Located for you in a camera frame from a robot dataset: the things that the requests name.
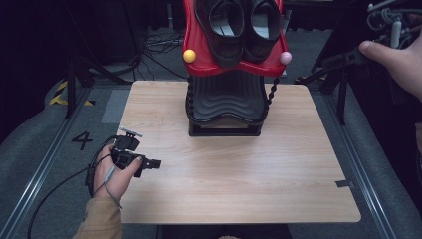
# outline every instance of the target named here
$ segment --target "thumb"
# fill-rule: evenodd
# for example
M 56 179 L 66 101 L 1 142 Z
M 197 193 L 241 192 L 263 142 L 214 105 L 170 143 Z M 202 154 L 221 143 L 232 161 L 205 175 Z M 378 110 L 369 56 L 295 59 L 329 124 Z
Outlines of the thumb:
M 400 54 L 402 54 L 399 50 L 370 41 L 362 42 L 359 45 L 359 51 L 367 58 L 384 65 L 387 69 L 397 65 L 401 60 Z
M 131 175 L 134 175 L 137 172 L 137 170 L 140 168 L 141 165 L 142 165 L 142 159 L 140 157 L 137 157 L 130 164 L 130 166 L 126 168 L 126 170 L 128 170 Z

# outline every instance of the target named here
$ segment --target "wooden tabletop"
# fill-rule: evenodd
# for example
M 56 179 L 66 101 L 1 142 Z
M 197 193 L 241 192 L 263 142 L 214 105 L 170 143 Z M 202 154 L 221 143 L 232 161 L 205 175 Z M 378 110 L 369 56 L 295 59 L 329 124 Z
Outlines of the wooden tabletop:
M 121 125 L 142 132 L 137 152 L 162 163 L 132 180 L 124 223 L 360 220 L 349 187 L 335 183 L 345 178 L 305 86 L 278 86 L 260 136 L 190 137 L 186 92 L 187 83 L 132 86 Z

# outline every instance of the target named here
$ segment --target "red frame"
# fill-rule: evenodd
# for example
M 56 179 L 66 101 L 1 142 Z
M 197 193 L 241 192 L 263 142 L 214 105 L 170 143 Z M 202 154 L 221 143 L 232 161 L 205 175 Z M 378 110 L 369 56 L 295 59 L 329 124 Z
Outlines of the red frame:
M 242 60 L 235 68 L 222 69 L 215 64 L 208 48 L 207 38 L 196 19 L 194 10 L 195 0 L 183 1 L 186 14 L 186 35 L 183 42 L 183 52 L 190 49 L 196 53 L 196 59 L 193 63 L 186 63 L 183 61 L 186 70 L 190 75 L 207 77 L 231 70 L 241 70 L 265 77 L 279 77 L 283 73 L 286 66 L 280 63 L 280 56 L 283 52 L 288 51 L 283 32 L 280 35 L 279 41 L 274 46 L 272 53 L 265 62 L 254 64 Z M 275 1 L 282 13 L 283 0 Z

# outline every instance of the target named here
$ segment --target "human hand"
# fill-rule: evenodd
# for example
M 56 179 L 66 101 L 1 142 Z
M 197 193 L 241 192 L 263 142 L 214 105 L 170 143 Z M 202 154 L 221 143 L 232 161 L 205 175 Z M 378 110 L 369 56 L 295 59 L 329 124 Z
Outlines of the human hand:
M 105 158 L 99 162 L 96 168 L 96 173 L 94 176 L 94 191 L 96 191 L 96 193 L 94 197 L 110 197 L 112 195 L 115 199 L 120 200 L 126 193 L 134 174 L 142 165 L 142 161 L 139 157 L 134 160 L 125 170 L 121 170 L 112 162 L 111 150 L 113 147 L 114 144 L 109 144 L 103 147 L 102 151 L 97 157 L 97 161 L 103 157 Z M 111 194 L 110 195 L 103 183 L 107 174 L 113 167 L 115 167 L 114 173 L 112 174 L 109 182 L 106 184 L 109 193 Z
M 421 36 L 403 50 L 391 49 L 370 41 L 362 42 L 359 50 L 366 57 L 382 64 L 400 87 L 422 102 Z

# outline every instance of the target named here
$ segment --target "number 4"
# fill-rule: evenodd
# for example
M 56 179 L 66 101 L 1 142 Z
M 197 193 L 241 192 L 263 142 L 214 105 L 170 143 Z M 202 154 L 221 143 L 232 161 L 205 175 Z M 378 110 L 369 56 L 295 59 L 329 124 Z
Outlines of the number 4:
M 90 133 L 87 132 L 87 131 L 85 131 L 85 132 L 79 134 L 78 136 L 74 137 L 72 139 L 72 141 L 81 142 L 82 143 L 81 150 L 84 150 L 85 143 L 86 142 L 89 142 L 89 141 L 92 141 L 92 139 L 89 139 L 88 136 L 90 136 Z

